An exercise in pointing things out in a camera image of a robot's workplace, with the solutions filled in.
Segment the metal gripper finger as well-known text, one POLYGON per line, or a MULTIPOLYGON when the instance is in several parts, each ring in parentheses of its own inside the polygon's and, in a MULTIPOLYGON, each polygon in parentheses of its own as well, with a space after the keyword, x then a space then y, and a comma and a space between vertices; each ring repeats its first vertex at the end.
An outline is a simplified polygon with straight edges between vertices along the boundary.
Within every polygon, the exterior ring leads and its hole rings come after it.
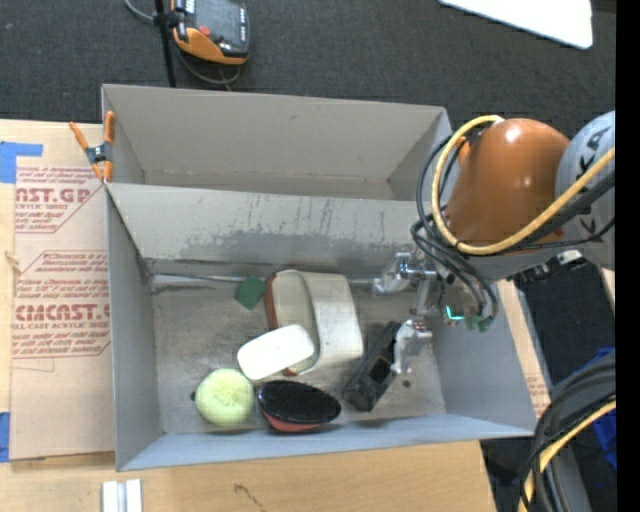
POLYGON ((407 320, 394 335, 393 373, 411 372, 411 362, 432 339, 432 331, 423 321, 407 320))
POLYGON ((393 295, 404 292, 423 281, 435 280, 436 271, 412 253, 396 253, 383 268, 379 277, 372 281, 374 295, 393 295))

